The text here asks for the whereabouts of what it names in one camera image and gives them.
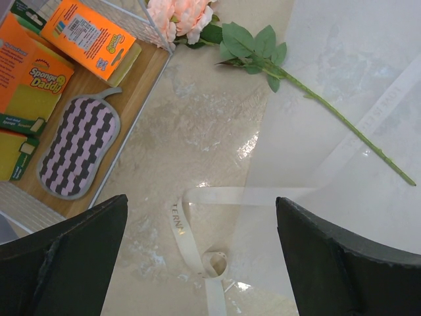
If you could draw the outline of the white wrapping paper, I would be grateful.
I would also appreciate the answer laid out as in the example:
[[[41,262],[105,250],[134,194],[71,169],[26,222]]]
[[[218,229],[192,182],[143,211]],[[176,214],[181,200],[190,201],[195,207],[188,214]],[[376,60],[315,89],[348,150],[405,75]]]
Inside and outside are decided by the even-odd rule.
[[[420,252],[420,2],[252,1],[234,20],[274,27],[284,68],[414,180],[408,185],[319,102],[270,95],[230,248],[252,315],[298,313],[276,229],[285,196],[365,238]]]

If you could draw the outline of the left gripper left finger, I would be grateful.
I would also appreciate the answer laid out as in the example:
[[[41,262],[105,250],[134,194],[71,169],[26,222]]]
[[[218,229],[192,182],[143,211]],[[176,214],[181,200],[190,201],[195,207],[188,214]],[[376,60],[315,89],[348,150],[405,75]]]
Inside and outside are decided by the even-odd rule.
[[[127,218],[117,195],[1,245],[1,314],[100,315]]]

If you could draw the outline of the pink rose stem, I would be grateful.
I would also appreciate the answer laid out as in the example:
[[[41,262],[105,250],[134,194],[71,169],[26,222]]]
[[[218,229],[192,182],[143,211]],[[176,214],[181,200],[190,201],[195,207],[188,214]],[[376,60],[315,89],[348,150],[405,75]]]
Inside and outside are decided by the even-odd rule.
[[[216,1],[146,1],[145,6],[149,17],[171,49],[178,45],[190,49],[217,45],[221,65],[242,68],[248,74],[265,73],[273,92],[279,90],[282,80],[287,80],[300,89],[305,98],[324,106],[407,184],[415,186],[415,181],[409,175],[335,107],[282,68],[287,56],[287,45],[277,42],[271,25],[252,36],[246,28],[235,22],[222,23],[214,11]]]

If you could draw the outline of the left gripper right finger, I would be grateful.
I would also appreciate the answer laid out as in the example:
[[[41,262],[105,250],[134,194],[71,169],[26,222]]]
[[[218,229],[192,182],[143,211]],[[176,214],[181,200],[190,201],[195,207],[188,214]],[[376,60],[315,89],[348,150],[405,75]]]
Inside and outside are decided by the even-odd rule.
[[[300,315],[419,315],[420,255],[326,221],[285,197],[278,235]]]

